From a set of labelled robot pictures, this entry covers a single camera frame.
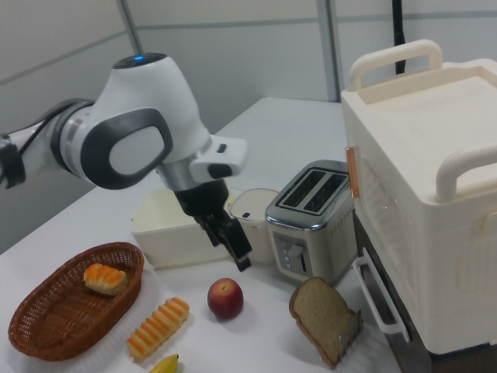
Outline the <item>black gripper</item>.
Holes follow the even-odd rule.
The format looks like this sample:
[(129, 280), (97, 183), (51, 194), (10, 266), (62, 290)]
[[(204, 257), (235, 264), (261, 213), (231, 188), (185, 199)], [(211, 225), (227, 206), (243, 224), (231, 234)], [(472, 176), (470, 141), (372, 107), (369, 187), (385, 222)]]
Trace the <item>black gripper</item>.
[(202, 183), (192, 189), (174, 192), (183, 211), (207, 233), (213, 246), (223, 245), (240, 272), (250, 268), (252, 247), (237, 219), (228, 217), (224, 205), (228, 187), (224, 180)]

